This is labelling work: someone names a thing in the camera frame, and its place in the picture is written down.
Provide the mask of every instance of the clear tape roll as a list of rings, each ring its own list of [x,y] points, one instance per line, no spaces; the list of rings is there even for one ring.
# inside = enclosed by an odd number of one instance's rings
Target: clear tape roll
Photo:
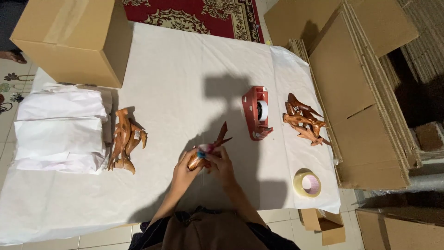
[[[301,196],[314,198],[321,192],[321,181],[312,172],[297,173],[293,178],[293,188]]]
[[[266,101],[258,101],[262,106],[262,115],[259,117],[259,121],[265,121],[268,117],[268,104]]]

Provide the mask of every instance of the person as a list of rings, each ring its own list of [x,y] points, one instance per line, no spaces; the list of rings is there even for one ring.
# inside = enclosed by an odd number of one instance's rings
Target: person
[[[0,0],[0,58],[27,63],[21,50],[10,41],[28,0]]]
[[[184,152],[174,167],[170,190],[150,222],[140,225],[129,250],[150,249],[295,249],[290,240],[273,233],[249,202],[234,176],[233,165],[224,147],[206,154],[212,172],[230,198],[234,211],[208,210],[199,206],[194,213],[175,212],[202,166],[187,167],[197,149]]]

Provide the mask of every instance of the red patterned rug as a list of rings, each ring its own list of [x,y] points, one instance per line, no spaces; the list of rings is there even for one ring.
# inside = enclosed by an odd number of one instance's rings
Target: red patterned rug
[[[264,43],[255,0],[122,0],[128,20]]]

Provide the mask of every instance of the right hand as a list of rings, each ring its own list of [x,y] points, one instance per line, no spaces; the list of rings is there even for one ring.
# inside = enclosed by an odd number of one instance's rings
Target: right hand
[[[234,177],[233,164],[225,150],[225,147],[217,147],[212,154],[207,153],[206,159],[211,162],[211,167],[216,177],[222,184],[222,187],[231,187],[237,184]]]

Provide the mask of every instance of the red tape dispenser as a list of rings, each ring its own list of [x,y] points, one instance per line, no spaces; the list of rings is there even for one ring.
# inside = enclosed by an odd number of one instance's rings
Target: red tape dispenser
[[[268,127],[268,92],[266,87],[254,86],[242,96],[245,119],[250,138],[253,141],[264,139],[273,128]]]

